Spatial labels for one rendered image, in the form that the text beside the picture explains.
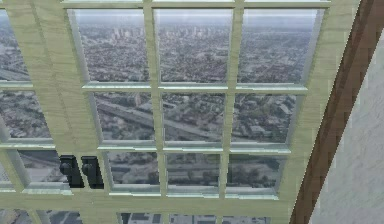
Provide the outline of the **pale green glazed door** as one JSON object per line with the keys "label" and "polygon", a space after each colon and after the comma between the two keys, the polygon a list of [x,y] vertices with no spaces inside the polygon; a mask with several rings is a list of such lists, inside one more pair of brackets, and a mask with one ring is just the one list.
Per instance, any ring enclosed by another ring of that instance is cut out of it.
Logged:
{"label": "pale green glazed door", "polygon": [[[70,206],[78,208],[84,223],[111,224],[117,220],[118,210],[147,209],[164,216],[172,213],[226,215],[262,215],[271,224],[289,224],[295,212],[300,187],[310,155],[317,147],[316,136],[323,125],[323,114],[344,62],[344,50],[361,0],[268,0],[249,2],[185,2],[185,1],[109,1],[109,0],[31,0],[35,9],[37,26],[46,49],[49,73],[31,76],[38,94],[56,149],[61,154],[76,157],[94,155],[102,157],[106,150],[131,151],[144,148],[140,141],[103,142],[101,130],[95,121],[96,113],[89,96],[98,90],[144,91],[151,93],[155,143],[153,150],[159,158],[160,193],[157,196],[130,195],[113,192],[112,176],[106,159],[101,159],[101,172],[105,181],[102,190],[84,187],[76,190]],[[72,9],[141,9],[144,12],[147,59],[150,81],[139,83],[88,82],[83,75],[87,68],[83,50],[78,40]],[[229,9],[232,12],[230,50],[222,143],[214,146],[200,142],[177,143],[175,152],[214,152],[220,156],[220,183],[217,197],[193,194],[172,195],[168,191],[164,158],[164,120],[160,93],[166,91],[207,91],[214,85],[161,83],[158,46],[155,40],[155,16],[157,9]],[[309,75],[302,85],[294,84],[240,84],[237,81],[242,24],[247,9],[321,9],[324,12],[319,25],[319,36],[309,65]],[[226,190],[229,156],[232,153],[268,154],[272,147],[259,143],[234,143],[231,140],[235,96],[238,93],[298,94],[302,101],[288,141],[288,160],[282,177],[282,185],[276,199],[256,199],[252,196],[234,197]]]}
{"label": "pale green glazed door", "polygon": [[20,149],[56,150],[59,154],[75,147],[62,97],[57,71],[49,55],[43,23],[38,15],[40,3],[33,0],[3,0],[0,9],[7,12],[31,80],[3,83],[6,90],[32,90],[44,113],[53,143],[42,145],[38,139],[16,139],[0,143],[0,163],[13,184],[14,191],[0,194],[0,208],[23,209],[33,224],[49,224],[47,210],[77,211],[83,224],[92,224],[81,202],[81,191],[67,193],[48,190],[43,183],[30,188],[30,179],[18,155]]}

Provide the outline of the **brown wooden door frame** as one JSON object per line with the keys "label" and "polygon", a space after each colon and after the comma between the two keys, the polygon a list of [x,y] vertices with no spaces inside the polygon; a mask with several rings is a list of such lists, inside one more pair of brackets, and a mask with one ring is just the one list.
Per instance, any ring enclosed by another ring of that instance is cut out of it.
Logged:
{"label": "brown wooden door frame", "polygon": [[342,9],[354,8],[353,23],[321,125],[313,142],[289,224],[309,224],[332,160],[355,104],[369,63],[384,29],[384,0],[346,0]]}

